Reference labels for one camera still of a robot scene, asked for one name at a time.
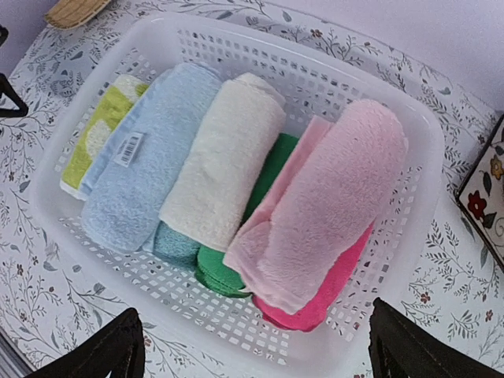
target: table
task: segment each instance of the table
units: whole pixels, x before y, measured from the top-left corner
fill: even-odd
[[[44,29],[14,70],[9,80],[30,113],[0,120],[0,326],[33,365],[66,354],[128,307],[126,298],[81,269],[34,222],[28,192],[57,116],[102,55],[137,19],[165,11],[214,17],[311,46],[432,110],[445,133],[446,190],[399,309],[441,341],[504,372],[504,277],[453,196],[497,114],[449,77],[391,46],[262,0],[114,0],[82,28]],[[146,376],[249,376],[141,315]],[[369,362],[354,374],[371,376]]]

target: white wall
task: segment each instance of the white wall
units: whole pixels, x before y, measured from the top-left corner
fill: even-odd
[[[502,0],[269,0],[371,35],[403,50],[504,109]],[[56,0],[0,0],[11,32],[0,48],[9,73],[44,27]]]
[[[57,0],[0,0],[0,25],[9,38],[0,47],[0,72],[7,76],[45,28],[43,15]]]

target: cream towel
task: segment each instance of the cream towel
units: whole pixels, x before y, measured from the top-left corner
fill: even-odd
[[[225,82],[159,218],[174,231],[225,252],[284,127],[284,103],[273,87],[251,73]]]

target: floral box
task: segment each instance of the floral box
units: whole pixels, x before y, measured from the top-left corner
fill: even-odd
[[[504,116],[455,194],[458,206],[504,271]]]

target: yellow-green towel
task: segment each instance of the yellow-green towel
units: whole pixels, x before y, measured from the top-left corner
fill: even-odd
[[[60,187],[77,199],[86,200],[81,181],[110,134],[128,114],[147,89],[147,84],[130,76],[120,75],[103,95],[83,130],[69,164],[61,175]]]

